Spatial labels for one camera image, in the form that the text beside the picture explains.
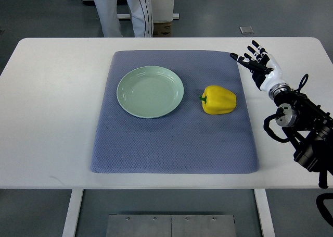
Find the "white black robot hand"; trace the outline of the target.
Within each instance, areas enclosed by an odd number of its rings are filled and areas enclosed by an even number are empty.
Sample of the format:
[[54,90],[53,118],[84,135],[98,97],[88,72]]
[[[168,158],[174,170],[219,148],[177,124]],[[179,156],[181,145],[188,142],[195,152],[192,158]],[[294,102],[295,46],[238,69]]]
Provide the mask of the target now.
[[282,70],[264,47],[255,40],[251,43],[252,46],[247,46],[249,53],[244,53],[243,56],[230,53],[230,57],[250,71],[259,90],[269,92],[274,85],[284,82]]

